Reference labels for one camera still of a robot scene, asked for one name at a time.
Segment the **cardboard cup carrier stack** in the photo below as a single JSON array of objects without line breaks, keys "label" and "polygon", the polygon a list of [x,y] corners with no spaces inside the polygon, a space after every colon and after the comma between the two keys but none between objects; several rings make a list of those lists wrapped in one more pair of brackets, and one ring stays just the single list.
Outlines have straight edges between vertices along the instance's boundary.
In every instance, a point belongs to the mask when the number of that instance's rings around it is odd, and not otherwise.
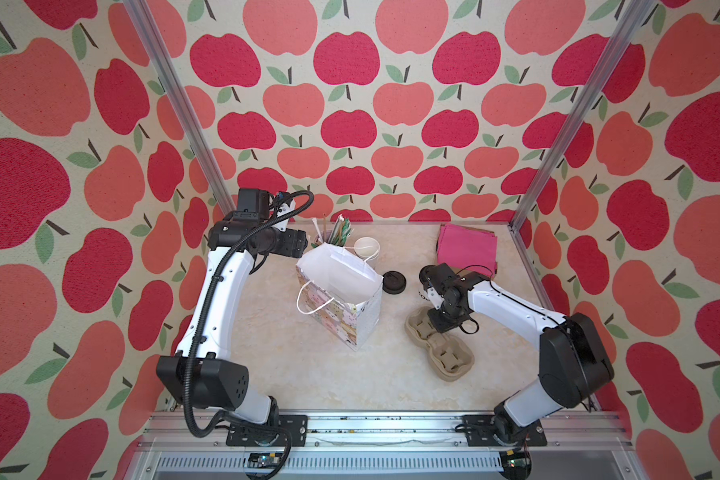
[{"label": "cardboard cup carrier stack", "polygon": [[410,313],[404,327],[409,339],[426,353],[430,367],[440,379],[455,382],[475,365],[474,354],[464,341],[434,328],[427,307]]}]

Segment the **white patterned gift bag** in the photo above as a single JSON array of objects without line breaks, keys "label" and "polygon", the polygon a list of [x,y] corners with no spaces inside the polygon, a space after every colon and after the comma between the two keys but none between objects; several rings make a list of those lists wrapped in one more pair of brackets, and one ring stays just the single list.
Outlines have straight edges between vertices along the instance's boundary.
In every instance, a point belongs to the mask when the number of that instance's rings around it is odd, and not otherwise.
[{"label": "white patterned gift bag", "polygon": [[382,276],[350,250],[321,244],[296,264],[299,313],[357,351],[379,322]]}]

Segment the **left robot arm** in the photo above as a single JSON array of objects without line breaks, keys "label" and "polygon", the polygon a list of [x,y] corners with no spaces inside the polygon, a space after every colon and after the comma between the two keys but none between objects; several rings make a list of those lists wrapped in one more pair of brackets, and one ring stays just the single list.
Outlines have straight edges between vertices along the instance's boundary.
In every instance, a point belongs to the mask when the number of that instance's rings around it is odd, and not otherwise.
[{"label": "left robot arm", "polygon": [[250,276],[272,255],[303,255],[307,235],[288,222],[313,202],[308,190],[272,194],[243,188],[236,210],[210,229],[208,265],[192,320],[175,353],[160,357],[156,366],[194,437],[227,426],[263,445],[288,438],[277,401],[258,393],[248,368],[232,361],[230,334]]}]

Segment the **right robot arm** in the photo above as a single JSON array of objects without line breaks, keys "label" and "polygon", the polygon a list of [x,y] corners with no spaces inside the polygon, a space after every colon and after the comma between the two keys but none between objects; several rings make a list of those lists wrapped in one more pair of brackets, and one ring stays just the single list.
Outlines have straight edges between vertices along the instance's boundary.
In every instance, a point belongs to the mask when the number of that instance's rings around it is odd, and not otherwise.
[{"label": "right robot arm", "polygon": [[537,378],[493,410],[488,431],[514,446],[540,419],[573,408],[614,378],[595,323],[588,316],[547,310],[499,287],[478,272],[460,275],[445,264],[427,265],[419,279],[439,333],[461,327],[474,313],[485,315],[528,341],[539,353]]}]

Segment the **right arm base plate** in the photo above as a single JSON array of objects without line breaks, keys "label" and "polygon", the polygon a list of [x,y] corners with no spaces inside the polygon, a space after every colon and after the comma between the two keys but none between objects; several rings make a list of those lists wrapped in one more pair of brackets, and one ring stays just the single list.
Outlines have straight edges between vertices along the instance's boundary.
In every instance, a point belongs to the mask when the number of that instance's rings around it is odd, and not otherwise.
[{"label": "right arm base plate", "polygon": [[465,435],[470,447],[545,447],[548,445],[539,421],[525,427],[494,415],[465,415],[454,431]]}]

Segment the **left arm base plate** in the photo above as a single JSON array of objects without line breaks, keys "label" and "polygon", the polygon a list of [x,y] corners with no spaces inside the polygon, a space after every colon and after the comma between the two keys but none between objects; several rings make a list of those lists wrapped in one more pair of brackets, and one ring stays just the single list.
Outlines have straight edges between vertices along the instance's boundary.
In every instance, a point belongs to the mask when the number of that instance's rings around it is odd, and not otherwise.
[{"label": "left arm base plate", "polygon": [[308,432],[306,415],[280,415],[276,426],[235,421],[228,429],[230,447],[303,447]]}]

